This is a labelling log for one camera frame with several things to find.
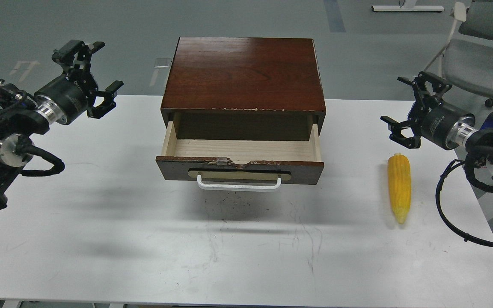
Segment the wooden drawer cabinet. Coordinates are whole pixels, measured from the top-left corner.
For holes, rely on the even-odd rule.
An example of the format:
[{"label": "wooden drawer cabinet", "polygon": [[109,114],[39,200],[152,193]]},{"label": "wooden drawer cabinet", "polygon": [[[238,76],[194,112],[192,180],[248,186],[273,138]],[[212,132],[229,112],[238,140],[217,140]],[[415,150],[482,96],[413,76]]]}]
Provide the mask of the wooden drawer cabinet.
[{"label": "wooden drawer cabinet", "polygon": [[311,39],[182,37],[161,113],[167,180],[316,184],[323,170]]}]

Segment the floor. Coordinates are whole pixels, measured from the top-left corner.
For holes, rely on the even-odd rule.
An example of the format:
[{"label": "floor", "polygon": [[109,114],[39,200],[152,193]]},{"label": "floor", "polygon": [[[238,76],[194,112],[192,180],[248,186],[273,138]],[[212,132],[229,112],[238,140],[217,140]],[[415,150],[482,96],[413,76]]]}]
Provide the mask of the floor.
[{"label": "floor", "polygon": [[[442,13],[371,11],[393,0],[0,1],[0,78],[34,92],[61,72],[53,49],[70,39],[104,41],[92,58],[100,88],[119,79],[120,94],[162,95],[168,69],[154,68],[156,59],[172,58],[180,36],[309,37],[327,99],[413,100],[397,76],[417,74],[444,45],[456,1],[419,1],[444,6]],[[479,124],[490,112],[483,98],[458,88],[445,99]],[[493,219],[489,224],[493,230]]]}]

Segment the chair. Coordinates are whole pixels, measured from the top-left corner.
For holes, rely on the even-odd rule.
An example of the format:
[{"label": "chair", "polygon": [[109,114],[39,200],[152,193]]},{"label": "chair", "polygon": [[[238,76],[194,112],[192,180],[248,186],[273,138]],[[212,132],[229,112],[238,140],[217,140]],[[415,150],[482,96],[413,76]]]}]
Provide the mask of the chair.
[{"label": "chair", "polygon": [[[493,0],[473,0],[469,10],[454,5],[454,22],[446,44],[427,64],[439,59],[438,75],[454,86],[484,96],[493,106]],[[455,34],[457,22],[462,24]]]}]

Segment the drawer handle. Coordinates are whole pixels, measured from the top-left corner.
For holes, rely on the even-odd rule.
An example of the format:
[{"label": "drawer handle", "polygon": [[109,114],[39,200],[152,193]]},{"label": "drawer handle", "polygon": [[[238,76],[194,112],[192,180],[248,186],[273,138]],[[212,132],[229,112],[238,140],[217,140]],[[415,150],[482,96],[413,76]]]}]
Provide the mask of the drawer handle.
[{"label": "drawer handle", "polygon": [[237,184],[208,184],[203,183],[201,175],[197,174],[197,183],[199,188],[205,190],[233,190],[233,191],[276,191],[281,185],[281,177],[277,178],[277,183],[272,186],[263,185],[237,185]]}]

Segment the corn cob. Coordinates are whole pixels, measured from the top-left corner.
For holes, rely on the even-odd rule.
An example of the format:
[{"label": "corn cob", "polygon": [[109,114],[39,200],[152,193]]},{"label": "corn cob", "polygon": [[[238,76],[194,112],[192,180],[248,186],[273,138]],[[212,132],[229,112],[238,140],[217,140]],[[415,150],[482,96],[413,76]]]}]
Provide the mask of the corn cob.
[{"label": "corn cob", "polygon": [[387,180],[391,209],[397,222],[403,224],[410,210],[410,163],[408,158],[400,153],[387,160]]}]

